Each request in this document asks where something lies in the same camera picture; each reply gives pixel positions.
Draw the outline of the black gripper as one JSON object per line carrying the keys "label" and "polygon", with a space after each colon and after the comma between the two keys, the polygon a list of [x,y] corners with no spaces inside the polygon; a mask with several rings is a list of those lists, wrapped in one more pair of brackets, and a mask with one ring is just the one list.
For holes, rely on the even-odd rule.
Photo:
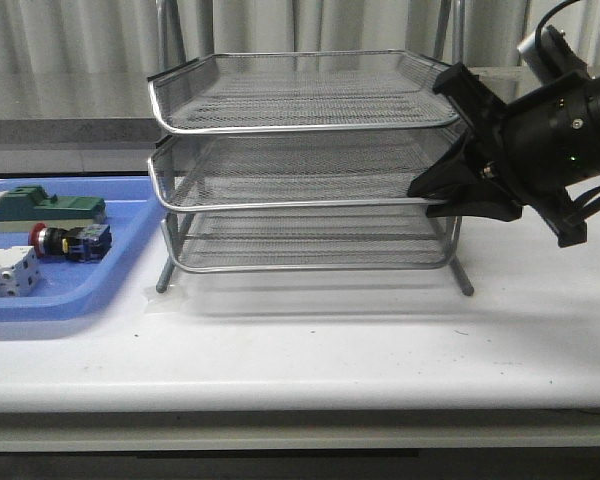
{"label": "black gripper", "polygon": [[573,71],[506,104],[461,62],[433,85],[476,139],[457,140],[407,190],[411,198],[440,200],[429,218],[521,218],[531,207],[561,247],[587,239],[583,210],[567,188],[596,174],[594,81]]}

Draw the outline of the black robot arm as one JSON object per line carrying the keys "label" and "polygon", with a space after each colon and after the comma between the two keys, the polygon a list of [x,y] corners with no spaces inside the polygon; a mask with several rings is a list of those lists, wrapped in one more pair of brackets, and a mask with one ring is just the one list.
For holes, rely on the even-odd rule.
{"label": "black robot arm", "polygon": [[586,242],[586,220],[600,211],[600,77],[573,70],[505,103],[457,63],[433,90],[467,129],[411,182],[409,196],[434,202],[428,217],[511,222],[529,206],[560,247]]}

